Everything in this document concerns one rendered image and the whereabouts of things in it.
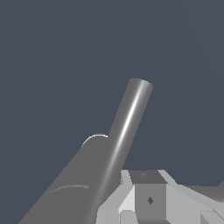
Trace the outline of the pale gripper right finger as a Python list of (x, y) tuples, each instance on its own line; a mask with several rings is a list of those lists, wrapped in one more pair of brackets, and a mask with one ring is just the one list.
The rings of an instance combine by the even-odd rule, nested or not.
[(178, 185), (159, 170), (166, 184), (166, 219), (171, 224), (224, 224), (224, 205), (191, 188)]

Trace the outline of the grey faucet base cylinder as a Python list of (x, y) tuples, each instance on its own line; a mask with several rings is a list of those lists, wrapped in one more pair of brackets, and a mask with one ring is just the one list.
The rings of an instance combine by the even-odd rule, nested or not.
[(90, 136), (18, 224), (74, 224), (108, 136)]

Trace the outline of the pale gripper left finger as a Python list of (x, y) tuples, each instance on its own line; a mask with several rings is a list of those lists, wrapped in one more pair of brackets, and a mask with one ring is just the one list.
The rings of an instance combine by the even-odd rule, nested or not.
[(121, 170), (121, 184), (99, 207), (95, 224), (166, 221), (166, 184), (157, 170)]

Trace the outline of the shiny grey faucet pipe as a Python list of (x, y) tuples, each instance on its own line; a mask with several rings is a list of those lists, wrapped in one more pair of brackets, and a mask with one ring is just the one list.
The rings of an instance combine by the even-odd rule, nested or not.
[(98, 207), (117, 187), (120, 171), (142, 119), (153, 86), (146, 80), (132, 78), (125, 90), (121, 105), (108, 134), (103, 160), (97, 170), (92, 213), (83, 224), (94, 224)]

